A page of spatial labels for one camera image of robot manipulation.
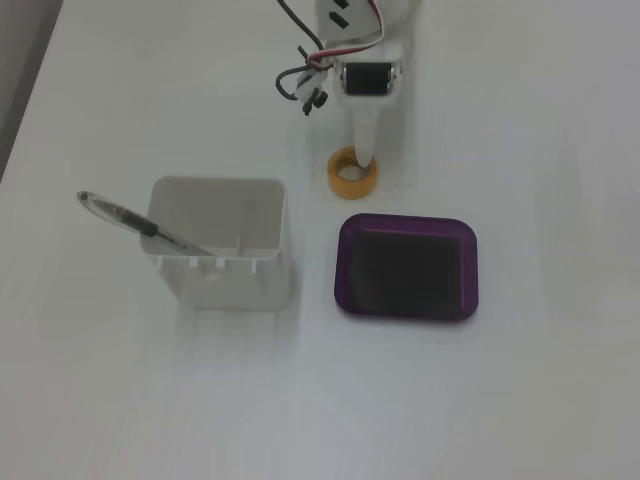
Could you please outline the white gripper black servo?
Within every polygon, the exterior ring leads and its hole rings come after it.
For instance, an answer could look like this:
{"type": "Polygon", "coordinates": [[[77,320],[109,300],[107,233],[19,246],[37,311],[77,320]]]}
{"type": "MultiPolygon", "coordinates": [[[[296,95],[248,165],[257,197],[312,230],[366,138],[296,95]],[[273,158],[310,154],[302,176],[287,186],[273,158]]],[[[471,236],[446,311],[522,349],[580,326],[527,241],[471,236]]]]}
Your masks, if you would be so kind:
{"type": "Polygon", "coordinates": [[[352,112],[356,160],[368,169],[375,155],[381,111],[395,103],[403,84],[403,44],[380,42],[371,49],[338,56],[333,87],[352,112]]]}

